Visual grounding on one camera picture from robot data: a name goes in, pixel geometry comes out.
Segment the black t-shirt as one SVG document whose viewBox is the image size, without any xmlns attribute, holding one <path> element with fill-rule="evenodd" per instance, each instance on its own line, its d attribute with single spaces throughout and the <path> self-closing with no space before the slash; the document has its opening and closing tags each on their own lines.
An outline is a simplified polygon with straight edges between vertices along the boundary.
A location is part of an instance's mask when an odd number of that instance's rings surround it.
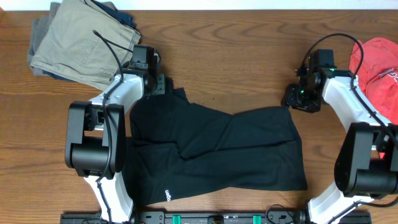
<svg viewBox="0 0 398 224">
<path fill-rule="evenodd" d="M 228 187 L 306 190 L 302 140 L 290 112 L 228 114 L 188 101 L 181 88 L 140 99 L 129 114 L 123 179 L 138 205 Z"/>
</svg>

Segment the red printed t-shirt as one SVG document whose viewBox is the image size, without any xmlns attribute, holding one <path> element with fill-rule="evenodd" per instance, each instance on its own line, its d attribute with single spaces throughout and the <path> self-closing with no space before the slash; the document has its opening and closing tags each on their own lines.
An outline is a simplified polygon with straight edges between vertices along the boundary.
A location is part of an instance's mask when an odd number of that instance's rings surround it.
<svg viewBox="0 0 398 224">
<path fill-rule="evenodd" d="M 358 82 L 361 91 L 380 114 L 394 125 L 397 124 L 397 44 L 391 40 L 376 37 L 361 44 L 364 57 L 358 45 L 354 45 L 349 69 L 354 72 L 358 65 Z"/>
</svg>

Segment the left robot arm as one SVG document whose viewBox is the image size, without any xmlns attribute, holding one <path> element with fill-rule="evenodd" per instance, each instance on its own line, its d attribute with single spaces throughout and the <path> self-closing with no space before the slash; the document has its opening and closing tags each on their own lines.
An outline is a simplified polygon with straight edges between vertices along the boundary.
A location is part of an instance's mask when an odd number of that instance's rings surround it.
<svg viewBox="0 0 398 224">
<path fill-rule="evenodd" d="M 134 202 L 122 175 L 130 141 L 125 116 L 141 98 L 164 92 L 163 74 L 125 70 L 98 96 L 70 105 L 65 163 L 92 188 L 101 210 L 62 215 L 62 223 L 134 223 Z"/>
</svg>

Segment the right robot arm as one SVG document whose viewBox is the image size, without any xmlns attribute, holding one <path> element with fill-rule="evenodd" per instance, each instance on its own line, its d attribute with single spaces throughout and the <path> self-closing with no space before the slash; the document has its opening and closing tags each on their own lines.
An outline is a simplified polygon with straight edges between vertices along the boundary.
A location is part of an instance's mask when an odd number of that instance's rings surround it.
<svg viewBox="0 0 398 224">
<path fill-rule="evenodd" d="M 297 71 L 299 81 L 287 87 L 282 105 L 314 113 L 330 105 L 345 128 L 346 137 L 334 166 L 334 181 L 308 201 L 295 223 L 339 223 L 361 205 L 397 194 L 397 126 L 378 114 L 361 92 L 356 76 L 337 68 Z"/>
</svg>

